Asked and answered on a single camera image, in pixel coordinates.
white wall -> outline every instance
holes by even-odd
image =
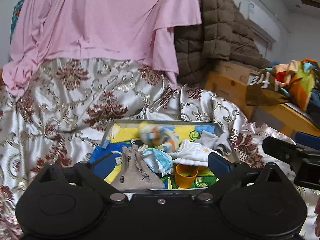
[[[13,8],[20,0],[0,0],[0,68],[8,62]]]
[[[320,62],[320,19],[292,13],[291,35],[285,53],[287,62],[304,58]]]
[[[280,29],[280,40],[273,44],[271,55],[269,55],[268,59],[270,61],[285,63],[285,51],[288,44],[288,37],[290,35],[287,31],[289,30],[290,12],[281,0],[234,0],[236,5],[239,5],[240,2],[241,5],[246,5],[249,1],[254,2],[270,17],[275,19],[275,22]]]

silver bolt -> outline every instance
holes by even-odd
[[[109,196],[112,201],[120,202],[125,199],[125,194],[122,193],[113,193]]]
[[[160,198],[160,199],[158,199],[158,201],[157,201],[159,204],[165,204],[165,200],[164,199],[162,199],[162,198]]]
[[[213,199],[213,196],[210,193],[203,192],[198,195],[198,199],[201,201],[210,201]]]

brown puffer blanket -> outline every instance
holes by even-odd
[[[269,67],[254,44],[253,31],[233,0],[199,0],[202,24],[174,29],[180,83],[202,83],[219,59]]]

floral fabric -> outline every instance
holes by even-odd
[[[45,164],[70,167],[88,160],[113,119],[217,122],[252,167],[276,161],[263,153],[265,137],[292,142],[266,125],[248,123],[236,105],[210,91],[186,85],[172,91],[161,72],[132,60],[46,61],[19,99],[0,83],[0,107],[1,240],[22,236],[15,204]]]

